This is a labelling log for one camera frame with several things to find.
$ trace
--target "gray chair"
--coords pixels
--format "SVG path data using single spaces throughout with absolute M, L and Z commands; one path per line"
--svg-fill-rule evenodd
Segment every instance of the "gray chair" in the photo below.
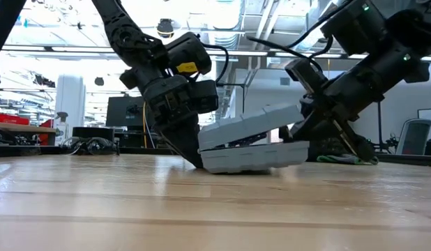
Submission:
M 396 155 L 425 155 L 431 120 L 409 119 L 403 124 Z

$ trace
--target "yellow cable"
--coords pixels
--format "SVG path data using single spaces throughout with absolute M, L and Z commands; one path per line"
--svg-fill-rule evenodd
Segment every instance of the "yellow cable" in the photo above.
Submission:
M 146 138 L 146 101 L 143 104 L 143 134 L 144 134 L 144 148 L 147 148 L 147 138 Z

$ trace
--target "black monitor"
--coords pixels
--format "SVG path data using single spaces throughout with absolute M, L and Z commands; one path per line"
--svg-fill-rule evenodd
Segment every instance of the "black monitor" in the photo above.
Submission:
M 143 97 L 110 97 L 107 106 L 106 126 L 143 126 Z M 154 123 L 153 117 L 146 109 L 147 125 Z

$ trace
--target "wood grain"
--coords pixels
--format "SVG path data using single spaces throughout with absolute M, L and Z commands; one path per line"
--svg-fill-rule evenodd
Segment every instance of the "wood grain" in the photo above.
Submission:
M 173 156 L 0 158 L 9 250 L 431 250 L 431 167 L 217 176 Z
M 56 132 L 53 128 L 44 128 L 31 125 L 17 125 L 12 123 L 0 123 L 0 129 L 6 129 L 11 132 L 40 132 L 40 133 L 51 133 Z

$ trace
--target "red object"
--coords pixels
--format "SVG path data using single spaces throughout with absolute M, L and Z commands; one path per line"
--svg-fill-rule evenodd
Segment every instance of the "red object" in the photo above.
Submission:
M 43 122 L 39 127 L 45 127 L 45 128 L 53 128 L 54 119 L 49 119 L 45 122 Z M 39 134 L 39 140 L 41 146 L 47 146 L 48 145 L 48 134 Z
M 29 125 L 29 119 L 22 118 L 19 116 L 0 114 L 0 123 L 12 123 L 17 125 Z

